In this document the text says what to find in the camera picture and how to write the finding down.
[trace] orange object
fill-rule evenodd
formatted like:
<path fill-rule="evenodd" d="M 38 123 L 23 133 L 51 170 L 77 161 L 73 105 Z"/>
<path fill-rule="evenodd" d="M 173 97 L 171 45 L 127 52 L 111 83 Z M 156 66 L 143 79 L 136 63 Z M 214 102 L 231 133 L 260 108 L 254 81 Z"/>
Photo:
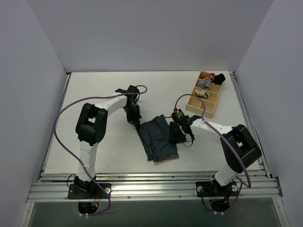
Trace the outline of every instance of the orange object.
<path fill-rule="evenodd" d="M 210 80 L 213 82 L 215 74 L 201 71 L 199 78 L 204 79 L 205 77 L 209 77 Z"/>

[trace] white tabletop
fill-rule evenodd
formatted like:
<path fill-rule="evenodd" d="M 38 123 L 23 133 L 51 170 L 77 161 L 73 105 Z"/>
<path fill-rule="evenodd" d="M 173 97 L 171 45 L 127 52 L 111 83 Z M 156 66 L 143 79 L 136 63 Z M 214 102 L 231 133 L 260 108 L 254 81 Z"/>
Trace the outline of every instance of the white tabletop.
<path fill-rule="evenodd" d="M 223 73 L 226 77 L 211 122 L 236 126 L 245 124 L 232 80 L 227 71 L 213 71 L 215 75 Z M 199 71 L 183 72 L 82 72 L 72 73 L 63 107 L 88 96 L 109 96 L 118 89 L 127 89 L 129 85 L 146 85 L 148 92 L 139 100 L 141 123 L 155 116 L 169 116 L 174 109 L 176 99 L 190 93 L 199 75 Z M 188 97 L 178 103 L 185 114 Z M 88 100 L 97 103 L 100 100 Z M 76 123 L 83 103 L 66 110 L 60 117 L 57 130 L 63 143 L 79 156 L 80 147 L 75 133 Z M 163 173 L 218 171 L 226 163 L 220 144 L 196 137 L 194 144 L 186 148 L 178 144 L 179 158 L 163 163 L 147 161 L 142 143 L 134 126 L 127 123 L 126 114 L 119 109 L 109 116 L 104 139 L 100 142 L 96 157 L 97 173 Z M 51 143 L 45 174 L 73 174 L 78 170 L 78 161 L 68 154 L 54 139 Z M 249 170 L 259 170 L 255 162 Z"/>

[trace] gray object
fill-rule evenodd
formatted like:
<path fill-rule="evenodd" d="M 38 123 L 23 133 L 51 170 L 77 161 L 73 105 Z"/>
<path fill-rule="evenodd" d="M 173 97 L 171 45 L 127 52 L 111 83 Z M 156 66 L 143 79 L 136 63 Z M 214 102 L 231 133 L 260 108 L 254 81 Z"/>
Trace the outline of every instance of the gray object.
<path fill-rule="evenodd" d="M 203 80 L 198 81 L 197 87 L 203 88 L 203 89 L 210 89 L 210 78 L 205 77 Z"/>

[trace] wooden tray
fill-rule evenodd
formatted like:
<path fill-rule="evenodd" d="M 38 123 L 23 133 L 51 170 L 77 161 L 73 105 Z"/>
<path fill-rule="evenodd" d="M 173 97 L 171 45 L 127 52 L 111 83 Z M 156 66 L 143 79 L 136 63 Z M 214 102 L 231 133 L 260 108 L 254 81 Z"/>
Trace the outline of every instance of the wooden tray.
<path fill-rule="evenodd" d="M 195 86 L 194 86 L 191 93 L 194 95 L 195 94 L 194 93 L 195 89 L 199 90 L 199 91 L 208 91 L 209 97 L 207 99 L 203 99 L 205 107 L 206 107 L 204 117 L 211 118 L 213 116 L 214 111 L 215 111 L 216 104 L 217 104 L 218 97 L 219 97 L 222 86 L 218 85 L 218 84 L 211 83 L 210 89 L 202 89 L 202 88 L 196 87 L 197 82 L 202 80 L 202 79 L 199 78 L 199 76 L 196 80 Z M 197 99 L 196 97 L 191 96 L 188 99 L 188 102 L 187 102 L 187 105 L 186 105 L 185 109 L 187 111 L 193 112 L 197 115 L 201 115 L 204 108 L 203 108 L 203 105 L 202 105 L 202 103 L 200 102 L 199 99 Z"/>

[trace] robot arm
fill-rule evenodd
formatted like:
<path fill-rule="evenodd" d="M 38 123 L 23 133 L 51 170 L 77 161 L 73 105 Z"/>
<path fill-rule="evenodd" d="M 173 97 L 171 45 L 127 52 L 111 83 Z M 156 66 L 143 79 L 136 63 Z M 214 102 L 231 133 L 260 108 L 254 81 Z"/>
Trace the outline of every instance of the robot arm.
<path fill-rule="evenodd" d="M 189 134 L 192 141 L 195 136 L 201 136 L 222 145 L 227 164 L 214 175 L 214 183 L 218 183 L 219 187 L 225 187 L 242 173 L 242 167 L 232 150 L 200 116 L 185 116 L 180 109 L 174 111 L 171 116 L 173 122 L 170 122 L 169 128 L 172 142 L 182 143 L 186 141 L 185 135 Z M 236 127 L 216 123 L 211 125 L 232 145 L 246 168 L 261 157 L 260 148 L 244 125 L 239 124 Z"/>
<path fill-rule="evenodd" d="M 136 128 L 140 126 L 140 108 L 136 104 L 137 95 L 127 93 L 139 93 L 137 87 L 130 86 L 128 90 L 118 89 L 111 99 L 95 105 L 86 103 L 83 105 L 76 133 L 80 141 L 80 159 L 84 163 L 88 173 L 96 177 L 95 161 L 99 143 L 105 136 L 107 118 L 116 110 L 123 108 L 126 112 L 127 121 Z M 74 185 L 80 192 L 88 195 L 96 190 L 96 185 L 84 172 L 83 166 L 79 164 L 78 172 L 74 178 Z"/>

